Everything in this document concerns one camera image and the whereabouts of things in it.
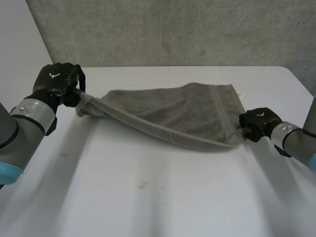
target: gray wall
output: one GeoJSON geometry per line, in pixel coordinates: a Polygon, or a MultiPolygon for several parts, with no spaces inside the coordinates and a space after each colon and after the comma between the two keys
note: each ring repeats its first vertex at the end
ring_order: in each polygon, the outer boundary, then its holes
{"type": "Polygon", "coordinates": [[[316,0],[27,0],[53,62],[273,65],[316,93],[316,0]]]}

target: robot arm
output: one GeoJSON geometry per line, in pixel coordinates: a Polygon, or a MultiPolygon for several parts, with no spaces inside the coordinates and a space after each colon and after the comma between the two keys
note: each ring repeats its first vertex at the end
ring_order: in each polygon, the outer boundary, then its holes
{"type": "Polygon", "coordinates": [[[283,122],[268,108],[247,111],[239,116],[242,127],[248,128],[248,138],[258,142],[267,136],[277,151],[286,157],[294,157],[316,171],[316,97],[307,115],[303,128],[283,122]]]}
{"type": "Polygon", "coordinates": [[[78,81],[85,91],[85,75],[79,65],[47,65],[40,71],[32,95],[11,114],[0,103],[0,187],[16,182],[43,137],[55,130],[58,106],[79,103],[74,92],[78,81]]]}

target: white table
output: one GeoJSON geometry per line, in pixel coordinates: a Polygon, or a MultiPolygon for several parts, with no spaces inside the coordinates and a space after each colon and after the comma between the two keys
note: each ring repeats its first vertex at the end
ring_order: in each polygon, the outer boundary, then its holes
{"type": "MultiPolygon", "coordinates": [[[[231,83],[246,110],[302,126],[313,100],[282,67],[84,68],[87,93],[231,83]]],[[[312,236],[316,175],[271,142],[202,153],[118,121],[60,107],[17,184],[4,187],[4,237],[312,236]]]]}

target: gray towel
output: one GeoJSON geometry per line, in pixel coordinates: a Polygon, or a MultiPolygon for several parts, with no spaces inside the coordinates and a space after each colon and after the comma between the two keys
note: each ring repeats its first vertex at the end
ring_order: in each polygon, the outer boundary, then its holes
{"type": "Polygon", "coordinates": [[[189,83],[167,89],[111,90],[101,99],[77,93],[79,117],[115,118],[179,146],[220,151],[245,140],[238,118],[245,110],[232,85],[189,83]]]}

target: silver metal ring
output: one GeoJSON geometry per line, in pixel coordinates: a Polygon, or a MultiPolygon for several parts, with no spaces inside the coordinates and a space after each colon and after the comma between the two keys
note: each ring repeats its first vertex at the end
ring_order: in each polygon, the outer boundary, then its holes
{"type": "Polygon", "coordinates": [[[285,136],[294,129],[300,128],[289,122],[280,123],[271,133],[271,141],[283,150],[282,143],[285,136]]]}
{"type": "Polygon", "coordinates": [[[36,99],[22,100],[11,115],[23,115],[34,119],[43,126],[45,132],[48,131],[55,119],[54,111],[47,104],[36,99]]]}

